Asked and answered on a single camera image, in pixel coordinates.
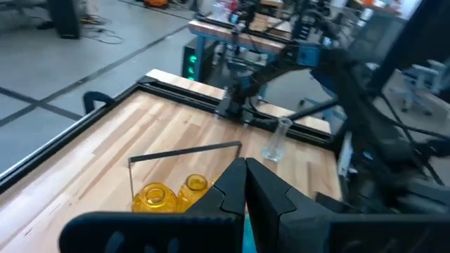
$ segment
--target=black cable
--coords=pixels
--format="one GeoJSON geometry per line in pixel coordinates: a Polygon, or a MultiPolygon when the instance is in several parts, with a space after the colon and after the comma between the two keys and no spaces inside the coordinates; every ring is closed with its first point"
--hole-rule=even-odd
{"type": "Polygon", "coordinates": [[[445,141],[448,141],[450,143],[450,137],[449,136],[445,136],[443,134],[438,134],[438,133],[433,132],[433,131],[427,131],[427,130],[424,130],[424,129],[418,129],[418,128],[415,128],[415,127],[412,127],[412,126],[407,126],[407,125],[402,124],[400,122],[397,122],[397,121],[395,121],[393,119],[390,119],[388,116],[384,115],[383,113],[381,113],[379,110],[376,110],[375,108],[373,108],[373,110],[375,110],[376,113],[378,115],[380,115],[383,120],[385,120],[386,122],[389,122],[390,124],[395,125],[396,127],[400,127],[402,129],[406,129],[406,130],[409,130],[409,131],[414,131],[414,132],[417,132],[417,133],[420,133],[420,134],[425,134],[425,135],[428,135],[428,136],[433,136],[433,137],[436,137],[436,138],[441,138],[441,139],[444,139],[445,141]]]}
{"type": "MultiPolygon", "coordinates": [[[[383,93],[380,93],[380,97],[384,100],[384,102],[386,103],[387,107],[389,108],[391,113],[394,115],[394,118],[398,121],[398,123],[403,124],[403,122],[401,121],[399,115],[397,114],[397,112],[395,111],[394,107],[392,106],[391,102],[389,102],[389,100],[386,98],[386,95],[383,94],[383,93]]],[[[414,146],[417,143],[413,139],[412,135],[409,133],[408,129],[403,128],[403,127],[401,127],[401,129],[403,130],[403,132],[405,133],[406,138],[409,140],[409,142],[411,143],[411,145],[414,148],[414,146]]],[[[414,163],[416,163],[416,165],[420,164],[420,161],[418,160],[418,158],[416,156],[413,156],[413,161],[414,161],[414,163]]],[[[441,180],[441,178],[439,177],[439,175],[437,174],[435,169],[430,165],[430,163],[428,163],[427,161],[422,161],[422,164],[431,173],[431,176],[436,181],[436,183],[438,183],[441,186],[444,186],[444,182],[441,180]]]]}
{"type": "Polygon", "coordinates": [[[82,35],[84,38],[93,39],[95,41],[109,44],[109,45],[118,45],[121,44],[124,39],[115,34],[114,31],[104,28],[103,26],[106,24],[110,24],[111,20],[107,18],[103,18],[99,15],[88,15],[82,18],[82,24],[84,28],[84,34],[82,35]],[[104,34],[106,38],[111,39],[101,39],[101,35],[104,34]]]}
{"type": "Polygon", "coordinates": [[[278,21],[277,23],[273,24],[272,26],[266,28],[262,34],[268,34],[270,31],[272,31],[273,29],[275,29],[276,27],[278,27],[279,25],[283,24],[284,22],[288,22],[290,21],[291,18],[293,18],[293,16],[295,15],[295,13],[292,13],[289,17],[287,18],[281,18],[280,21],[278,21]]]}
{"type": "MultiPolygon", "coordinates": [[[[325,102],[319,103],[318,105],[315,105],[307,109],[303,109],[299,112],[294,112],[284,117],[287,117],[288,119],[294,122],[295,120],[302,119],[303,117],[310,116],[313,115],[314,113],[318,113],[333,106],[336,106],[338,105],[338,102],[339,101],[337,98],[331,98],[325,102]]],[[[259,112],[257,108],[254,105],[252,105],[252,103],[250,103],[250,106],[254,108],[254,110],[256,110],[257,112],[259,112]]],[[[278,121],[278,119],[256,119],[256,120],[261,123],[274,123],[278,121]]]]}

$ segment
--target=wooden tabletop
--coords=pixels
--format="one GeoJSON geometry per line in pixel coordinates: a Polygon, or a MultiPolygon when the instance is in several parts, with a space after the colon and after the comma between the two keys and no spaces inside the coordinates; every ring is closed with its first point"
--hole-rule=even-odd
{"type": "MultiPolygon", "coordinates": [[[[222,90],[153,70],[149,76],[220,97],[222,90]]],[[[265,105],[275,115],[285,110],[265,105]]],[[[319,119],[302,121],[326,130],[319,119]]],[[[129,211],[127,159],[199,145],[241,141],[241,156],[255,157],[282,179],[313,196],[320,191],[340,199],[332,152],[288,139],[285,157],[264,160],[270,133],[137,91],[25,178],[0,195],[0,252],[58,252],[58,236],[73,217],[90,211],[129,211]]],[[[192,173],[208,179],[233,160],[234,149],[140,162],[133,166],[135,189],[163,182],[174,192],[192,173]]]]}
{"type": "Polygon", "coordinates": [[[281,0],[261,0],[261,4],[275,7],[283,7],[283,1],[281,0]]]}
{"type": "MultiPolygon", "coordinates": [[[[269,27],[271,24],[276,24],[278,21],[280,20],[277,18],[271,18],[269,16],[257,14],[255,17],[255,21],[250,25],[250,29],[262,31],[269,27]]],[[[207,24],[198,20],[190,21],[188,27],[189,30],[193,33],[207,34],[229,41],[232,40],[231,31],[223,27],[207,24]]],[[[274,29],[271,34],[283,38],[288,38],[290,34],[290,26],[288,25],[288,23],[284,22],[277,26],[277,29],[274,29]]],[[[253,44],[255,44],[255,46],[259,50],[270,53],[278,53],[285,46],[285,44],[283,43],[274,42],[269,39],[264,39],[249,34],[240,34],[238,43],[245,44],[247,46],[253,46],[253,44]]]]}

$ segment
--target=wooden workbench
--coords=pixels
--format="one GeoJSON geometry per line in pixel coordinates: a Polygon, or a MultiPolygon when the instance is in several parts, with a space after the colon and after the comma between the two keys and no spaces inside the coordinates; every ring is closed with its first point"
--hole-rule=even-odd
{"type": "MultiPolygon", "coordinates": [[[[159,70],[148,73],[163,82],[214,97],[223,91],[159,70]]],[[[287,110],[261,108],[280,115],[287,110]]],[[[301,121],[324,131],[319,119],[301,121]]],[[[320,191],[336,199],[340,187],[332,152],[288,139],[278,163],[262,159],[269,132],[244,128],[170,100],[137,91],[90,126],[47,161],[0,195],[0,252],[57,252],[62,227],[90,211],[129,211],[131,193],[127,158],[199,145],[241,141],[241,156],[255,157],[282,179],[313,196],[320,191]]],[[[236,150],[214,150],[185,157],[164,158],[133,166],[135,189],[159,181],[177,193],[192,173],[207,178],[220,174],[236,150]]]]}
{"type": "Polygon", "coordinates": [[[281,17],[281,11],[283,10],[283,1],[281,1],[281,0],[261,0],[260,4],[276,7],[275,16],[277,18],[281,17]]]}
{"type": "MultiPolygon", "coordinates": [[[[250,29],[257,31],[264,31],[267,27],[276,24],[278,21],[280,20],[277,18],[257,14],[255,16],[254,22],[250,24],[250,29]]],[[[188,28],[192,33],[195,34],[206,34],[209,36],[217,37],[228,41],[232,40],[231,31],[229,29],[219,27],[216,25],[207,24],[205,22],[201,22],[198,20],[190,21],[188,24],[188,28]]],[[[277,26],[276,29],[271,31],[271,34],[279,37],[288,38],[290,35],[289,23],[283,22],[282,24],[277,26]]],[[[254,43],[255,46],[258,48],[258,50],[263,50],[269,53],[278,53],[285,46],[285,44],[283,43],[274,42],[269,39],[264,39],[249,34],[240,34],[238,43],[248,45],[249,47],[252,47],[254,43]]]]}

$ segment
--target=electronic equipment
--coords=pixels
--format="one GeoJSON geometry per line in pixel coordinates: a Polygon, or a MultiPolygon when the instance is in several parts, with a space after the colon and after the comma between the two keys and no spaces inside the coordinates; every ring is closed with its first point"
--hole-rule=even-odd
{"type": "MultiPolygon", "coordinates": [[[[212,61],[214,57],[214,48],[217,46],[217,44],[217,41],[206,39],[205,47],[203,49],[203,57],[200,64],[202,74],[199,82],[207,83],[208,77],[214,69],[212,61]]],[[[199,60],[195,56],[196,45],[197,37],[192,39],[183,47],[183,63],[181,67],[181,76],[189,80],[194,80],[195,64],[199,60]]]]}
{"type": "Polygon", "coordinates": [[[50,18],[58,35],[63,39],[81,37],[80,9],[78,0],[47,0],[50,18]]]}

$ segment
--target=yellow glass jar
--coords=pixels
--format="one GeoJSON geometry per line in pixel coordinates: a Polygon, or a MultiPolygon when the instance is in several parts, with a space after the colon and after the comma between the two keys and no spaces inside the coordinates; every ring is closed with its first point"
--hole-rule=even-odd
{"type": "Polygon", "coordinates": [[[174,213],[176,195],[162,183],[151,183],[133,199],[133,212],[174,213]]]}
{"type": "Polygon", "coordinates": [[[212,177],[210,187],[216,183],[217,179],[219,179],[220,176],[221,174],[212,177]]]}
{"type": "Polygon", "coordinates": [[[178,212],[185,212],[208,191],[207,179],[198,174],[188,176],[178,192],[178,212]]]}

